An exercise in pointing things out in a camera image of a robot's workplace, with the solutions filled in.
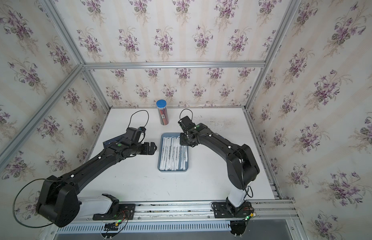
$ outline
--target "blue tray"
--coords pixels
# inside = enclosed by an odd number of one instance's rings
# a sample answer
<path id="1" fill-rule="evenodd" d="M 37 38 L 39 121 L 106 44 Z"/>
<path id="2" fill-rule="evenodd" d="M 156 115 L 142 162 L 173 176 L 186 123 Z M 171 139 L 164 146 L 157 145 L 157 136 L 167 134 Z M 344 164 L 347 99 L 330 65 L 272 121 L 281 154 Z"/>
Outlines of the blue tray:
<path id="1" fill-rule="evenodd" d="M 162 155 L 162 142 L 163 142 L 163 138 L 164 137 L 179 137 L 179 134 L 180 132 L 165 132 L 164 134 L 162 134 L 161 136 L 161 143 L 160 143 L 160 146 L 158 147 L 159 151 L 160 151 L 160 154 L 159 154 L 159 157 L 158 157 L 158 170 L 160 170 L 160 165 L 161 165 L 161 155 Z M 188 152 L 188 156 L 189 156 L 189 147 L 186 146 L 186 151 Z M 187 171 L 187 169 L 189 168 L 189 161 L 190 159 L 188 158 L 188 161 L 185 162 L 185 169 L 186 170 L 169 170 L 169 171 L 162 171 L 160 170 L 161 172 L 185 172 Z"/>

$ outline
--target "blue lid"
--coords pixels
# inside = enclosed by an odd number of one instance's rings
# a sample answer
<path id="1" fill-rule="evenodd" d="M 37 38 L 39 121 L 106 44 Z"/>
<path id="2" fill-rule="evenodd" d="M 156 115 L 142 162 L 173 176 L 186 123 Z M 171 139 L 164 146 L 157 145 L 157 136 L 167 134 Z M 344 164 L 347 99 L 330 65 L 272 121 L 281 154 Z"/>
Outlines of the blue lid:
<path id="1" fill-rule="evenodd" d="M 164 107 L 166 107 L 166 101 L 163 100 L 163 99 L 158 100 L 158 101 L 157 101 L 157 107 L 159 107 L 159 108 L 164 108 Z"/>

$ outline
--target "black bracket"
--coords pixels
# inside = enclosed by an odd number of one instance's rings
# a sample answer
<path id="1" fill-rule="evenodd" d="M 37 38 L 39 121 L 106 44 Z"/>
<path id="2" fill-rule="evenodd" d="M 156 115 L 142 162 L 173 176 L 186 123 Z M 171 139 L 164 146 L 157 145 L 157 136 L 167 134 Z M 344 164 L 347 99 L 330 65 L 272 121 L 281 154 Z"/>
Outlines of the black bracket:
<path id="1" fill-rule="evenodd" d="M 214 218 L 246 218 L 254 213 L 254 208 L 247 201 L 243 202 L 234 214 L 229 213 L 226 202 L 213 202 L 211 206 L 214 211 Z"/>

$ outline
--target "mounting plate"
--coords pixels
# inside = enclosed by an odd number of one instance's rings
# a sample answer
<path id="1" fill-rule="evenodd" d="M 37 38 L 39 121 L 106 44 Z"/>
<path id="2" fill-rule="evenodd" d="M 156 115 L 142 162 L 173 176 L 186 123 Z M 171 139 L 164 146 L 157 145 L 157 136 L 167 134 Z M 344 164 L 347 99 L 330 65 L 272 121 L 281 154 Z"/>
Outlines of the mounting plate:
<path id="1" fill-rule="evenodd" d="M 214 218 L 238 218 L 238 217 L 246 218 L 251 213 L 254 213 L 254 208 L 251 207 L 251 203 L 247 201 L 243 202 L 243 204 L 239 208 L 240 209 L 248 208 L 248 209 L 240 210 L 234 216 L 231 216 L 227 212 L 226 202 L 213 202 L 211 206 L 214 210 Z"/>
<path id="2" fill-rule="evenodd" d="M 118 213 L 119 215 L 116 217 L 111 214 L 94 214 L 92 219 L 95 220 L 120 220 L 123 219 L 123 211 L 128 210 L 129 213 L 126 212 L 126 215 L 128 215 L 128 219 L 131 220 L 134 217 L 135 212 L 135 204 L 119 204 Z"/>

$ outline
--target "metal frame bar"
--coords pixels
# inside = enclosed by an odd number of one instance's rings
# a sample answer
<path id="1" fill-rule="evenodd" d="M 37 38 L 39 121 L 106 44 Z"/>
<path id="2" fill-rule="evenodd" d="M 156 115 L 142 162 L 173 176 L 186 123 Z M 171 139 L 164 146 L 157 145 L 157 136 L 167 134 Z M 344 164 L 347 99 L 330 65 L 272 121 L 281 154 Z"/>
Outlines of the metal frame bar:
<path id="1" fill-rule="evenodd" d="M 58 103 L 67 88 L 73 84 L 78 75 L 83 70 L 83 65 L 77 65 L 57 90 L 43 103 L 42 107 L 34 114 L 34 116 L 26 123 L 23 129 L 14 137 L 14 139 L 5 147 L 5 150 L 0 153 L 0 173 L 4 166 L 8 164 L 13 155 L 18 151 L 27 141 L 30 135 L 35 131 L 40 121 L 46 117 L 50 110 Z"/>
<path id="2" fill-rule="evenodd" d="M 139 69 L 139 68 L 261 68 L 265 61 L 185 61 L 185 62 L 124 62 L 86 63 L 85 69 Z"/>
<path id="3" fill-rule="evenodd" d="M 246 109 L 243 110 L 243 113 L 245 115 L 246 122 L 249 126 L 251 136 L 253 137 L 254 142 L 256 144 L 256 147 L 257 147 L 257 150 L 258 150 L 258 153 L 259 153 L 259 157 L 262 161 L 262 165 L 265 169 L 267 178 L 269 179 L 270 183 L 274 184 L 275 190 L 278 194 L 278 197 L 282 199 L 283 195 L 282 195 L 282 192 L 281 192 L 281 189 L 280 189 L 280 185 L 278 184 L 277 178 L 275 177 L 275 174 L 272 171 L 272 168 L 271 168 L 270 163 L 268 161 L 268 158 L 266 157 L 265 149 L 263 148 L 262 143 L 260 142 L 260 139 L 258 138 L 258 133 L 255 131 L 253 120 L 251 119 L 250 114 L 246 111 Z"/>
<path id="4" fill-rule="evenodd" d="M 97 81 L 95 80 L 94 76 L 92 75 L 90 70 L 83 70 L 83 76 L 87 79 L 91 89 L 94 91 L 95 95 L 98 97 L 99 101 L 102 104 L 102 107 L 105 109 L 106 112 L 110 110 L 110 104 L 107 101 L 105 95 L 102 93 L 101 88 L 99 87 Z"/>
<path id="5" fill-rule="evenodd" d="M 254 84 L 254 88 L 250 92 L 249 98 L 247 99 L 246 109 L 249 109 L 250 106 L 253 104 L 256 98 L 256 95 L 259 91 L 259 88 L 261 87 L 261 83 L 265 79 L 265 76 L 267 72 L 269 71 L 271 64 L 273 63 L 273 60 L 275 59 L 275 55 L 277 54 L 278 49 L 280 48 L 282 40 L 285 37 L 286 32 L 289 29 L 289 26 L 294 18 L 295 13 L 298 10 L 300 3 L 301 3 L 301 0 L 290 0 L 288 8 L 286 9 L 285 15 L 274 37 L 274 41 L 271 44 L 270 50 L 266 55 L 266 59 L 265 59 L 266 65 L 264 68 L 262 68 L 260 74 L 258 75 L 258 78 Z"/>
<path id="6" fill-rule="evenodd" d="M 71 37 L 70 32 L 66 27 L 66 24 L 64 23 L 62 16 L 59 14 L 58 9 L 53 3 L 53 0 L 41 0 L 40 3 L 42 4 L 43 9 L 46 11 L 48 17 L 53 22 L 59 36 L 66 44 L 66 46 L 68 46 L 68 51 L 71 53 L 71 55 L 73 55 L 76 63 L 84 64 L 84 58 L 79 52 L 73 38 Z"/>

